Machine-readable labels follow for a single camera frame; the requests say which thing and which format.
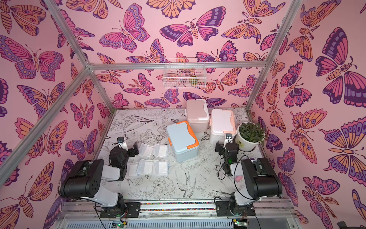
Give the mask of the beige pink first aid box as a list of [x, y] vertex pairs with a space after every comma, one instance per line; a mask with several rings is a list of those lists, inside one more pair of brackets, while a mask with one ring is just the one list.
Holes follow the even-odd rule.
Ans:
[[186, 102], [186, 117], [195, 133], [203, 133], [208, 130], [210, 116], [205, 99], [191, 99]]

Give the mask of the white pink medicine chest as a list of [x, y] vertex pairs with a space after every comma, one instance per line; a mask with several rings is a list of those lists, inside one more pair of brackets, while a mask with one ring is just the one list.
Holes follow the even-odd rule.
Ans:
[[224, 143], [226, 134], [236, 135], [235, 117], [232, 110], [213, 109], [210, 119], [210, 138], [211, 144], [217, 141]]

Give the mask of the blue orange first aid box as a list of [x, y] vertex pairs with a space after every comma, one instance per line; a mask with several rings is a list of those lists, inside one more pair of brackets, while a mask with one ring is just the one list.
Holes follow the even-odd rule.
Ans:
[[200, 143], [188, 121], [169, 125], [166, 131], [177, 162], [182, 163], [198, 155]]

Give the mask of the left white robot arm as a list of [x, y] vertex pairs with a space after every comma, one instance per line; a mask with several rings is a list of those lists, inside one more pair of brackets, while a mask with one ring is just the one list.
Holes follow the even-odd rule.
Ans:
[[129, 208], [123, 195], [109, 190], [102, 182], [123, 181], [129, 158], [138, 154], [137, 142], [132, 148], [128, 148], [125, 142], [118, 142], [110, 151], [109, 165], [103, 159], [78, 161], [61, 183], [59, 195], [66, 199], [84, 199], [99, 204], [103, 217], [127, 216]]

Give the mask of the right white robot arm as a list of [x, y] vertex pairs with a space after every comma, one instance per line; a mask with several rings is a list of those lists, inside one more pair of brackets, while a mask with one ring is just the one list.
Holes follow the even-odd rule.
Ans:
[[267, 158], [250, 159], [243, 155], [237, 158], [239, 145], [233, 142], [215, 144], [215, 151], [225, 160], [222, 165], [225, 173], [233, 178], [241, 178], [245, 187], [230, 194], [229, 200], [214, 198], [219, 217], [255, 216], [254, 203], [262, 198], [282, 195], [281, 182]]

